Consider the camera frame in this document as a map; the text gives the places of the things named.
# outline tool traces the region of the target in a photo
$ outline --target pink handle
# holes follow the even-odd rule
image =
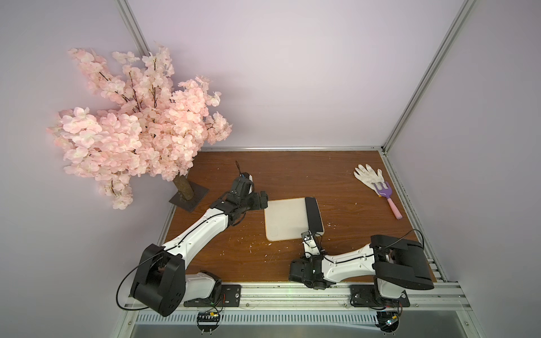
[[[402,218],[402,214],[400,214],[400,211],[398,211],[397,206],[394,205],[394,202],[392,199],[388,198],[387,202],[389,202],[389,205],[391,206],[391,210],[393,210],[394,217],[397,218],[397,220]]]

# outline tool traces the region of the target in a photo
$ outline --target brown wooden surface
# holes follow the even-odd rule
[[[177,208],[167,241],[181,234],[231,188],[241,170],[253,176],[255,191],[269,200],[313,196],[318,200],[325,234],[322,246],[330,255],[359,249],[370,236],[402,237],[412,229],[396,194],[393,201],[404,216],[397,220],[384,198],[379,198],[353,176],[358,164],[369,164],[389,175],[377,151],[253,151],[201,152],[188,178],[210,189],[193,213]],[[411,233],[407,238],[416,240]],[[228,282],[287,281],[291,260],[304,254],[302,240],[270,242],[265,236],[263,210],[249,211],[242,223],[229,227],[205,246],[187,273],[209,271]],[[352,281],[372,282],[372,277]]]

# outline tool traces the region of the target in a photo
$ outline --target gardening glove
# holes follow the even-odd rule
[[[378,194],[378,191],[376,190],[374,183],[377,183],[379,186],[383,185],[383,188],[385,189],[388,188],[385,184],[385,180],[383,179],[381,169],[378,169],[378,173],[376,174],[374,169],[372,169],[372,167],[370,167],[368,164],[366,165],[366,169],[360,164],[358,168],[355,168],[353,175],[357,178],[357,180],[374,190],[376,194]]]

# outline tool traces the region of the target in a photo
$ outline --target cherry blossom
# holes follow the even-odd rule
[[[114,209],[133,202],[132,176],[148,173],[172,181],[193,166],[205,141],[214,144],[231,133],[227,120],[208,110],[220,104],[221,95],[207,93],[210,79],[197,76],[179,83],[180,90],[173,89],[170,77],[175,70],[163,46],[156,55],[141,58],[146,69],[133,66],[139,58],[132,52],[114,52],[124,79],[113,76],[105,58],[93,51],[68,53],[78,61],[88,87],[118,107],[96,115],[89,108],[62,110],[47,132],[64,151],[64,159],[71,161],[64,171],[98,181],[100,194],[114,198]]]

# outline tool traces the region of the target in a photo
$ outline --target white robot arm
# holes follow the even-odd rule
[[[181,302],[193,299],[215,303],[221,281],[210,273],[186,275],[192,259],[217,234],[235,226],[249,210],[265,209],[268,196],[253,192],[252,177],[241,173],[231,190],[215,201],[205,214],[178,237],[159,247],[149,245],[141,255],[131,296],[162,316]]]
[[[405,236],[374,235],[370,244],[358,250],[330,256],[317,236],[310,231],[301,234],[305,255],[291,263],[290,281],[325,289],[350,277],[373,275],[374,285],[369,294],[356,297],[357,302],[367,298],[364,304],[368,307],[396,305],[395,300],[404,298],[406,289],[434,288],[424,245],[419,242],[405,240]]]

